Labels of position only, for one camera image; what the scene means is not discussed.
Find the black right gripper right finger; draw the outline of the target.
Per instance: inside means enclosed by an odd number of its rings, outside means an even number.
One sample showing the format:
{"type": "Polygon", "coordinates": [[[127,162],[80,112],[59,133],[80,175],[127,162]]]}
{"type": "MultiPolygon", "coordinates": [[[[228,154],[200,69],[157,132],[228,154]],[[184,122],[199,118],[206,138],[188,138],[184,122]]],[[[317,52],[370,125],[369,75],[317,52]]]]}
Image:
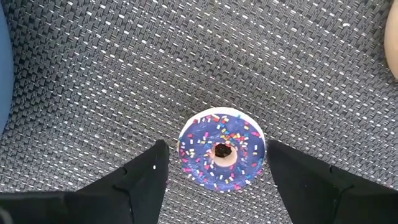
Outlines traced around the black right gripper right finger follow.
{"type": "Polygon", "coordinates": [[[267,144],[272,178],[293,223],[397,224],[397,191],[279,141],[267,144]]]}

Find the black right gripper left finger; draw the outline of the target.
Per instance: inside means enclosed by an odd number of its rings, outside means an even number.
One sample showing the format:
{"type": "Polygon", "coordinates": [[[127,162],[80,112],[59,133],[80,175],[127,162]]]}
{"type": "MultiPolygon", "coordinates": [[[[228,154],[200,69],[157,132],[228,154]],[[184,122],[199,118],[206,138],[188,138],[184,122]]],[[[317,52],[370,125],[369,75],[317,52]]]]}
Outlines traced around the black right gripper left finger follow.
{"type": "Polygon", "coordinates": [[[163,140],[77,191],[1,194],[1,223],[157,223],[169,172],[163,140]]]}

